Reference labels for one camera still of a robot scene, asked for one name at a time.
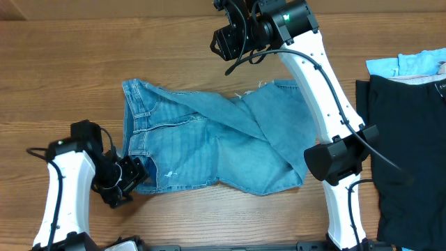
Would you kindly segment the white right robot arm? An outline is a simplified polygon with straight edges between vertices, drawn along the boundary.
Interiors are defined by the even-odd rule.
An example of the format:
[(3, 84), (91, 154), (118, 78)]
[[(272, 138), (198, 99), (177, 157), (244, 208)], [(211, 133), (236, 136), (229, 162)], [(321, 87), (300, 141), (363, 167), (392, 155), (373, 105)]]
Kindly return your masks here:
[(318, 22), (306, 1), (214, 0), (229, 24), (218, 29), (211, 50), (233, 67), (276, 54), (297, 82), (316, 124), (319, 143), (304, 152), (322, 183), (329, 227), (324, 241), (299, 242), (298, 250), (391, 250), (371, 241), (361, 223), (362, 163), (376, 155), (378, 128), (366, 125), (345, 96), (325, 53)]

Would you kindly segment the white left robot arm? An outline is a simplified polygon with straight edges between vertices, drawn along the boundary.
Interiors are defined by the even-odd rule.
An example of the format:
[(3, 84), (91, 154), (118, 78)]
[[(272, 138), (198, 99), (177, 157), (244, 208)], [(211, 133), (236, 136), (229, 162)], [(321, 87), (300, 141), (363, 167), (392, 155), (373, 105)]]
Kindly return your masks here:
[(149, 177), (139, 158), (103, 149), (97, 123), (71, 124), (70, 136), (27, 153), (44, 160), (49, 171), (45, 212), (33, 250), (99, 250), (89, 233), (90, 193), (117, 208), (132, 202), (131, 192)]

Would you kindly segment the light blue denim jeans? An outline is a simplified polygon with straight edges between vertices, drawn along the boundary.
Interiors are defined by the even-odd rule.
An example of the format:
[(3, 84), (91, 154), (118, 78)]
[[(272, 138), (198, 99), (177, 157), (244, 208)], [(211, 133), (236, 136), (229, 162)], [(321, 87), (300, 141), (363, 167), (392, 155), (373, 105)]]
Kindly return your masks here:
[(123, 151), (149, 173), (138, 193), (221, 182), (262, 196), (305, 181), (304, 152), (315, 144), (316, 126), (293, 80), (276, 79), (234, 98), (140, 79), (125, 81), (123, 92)]

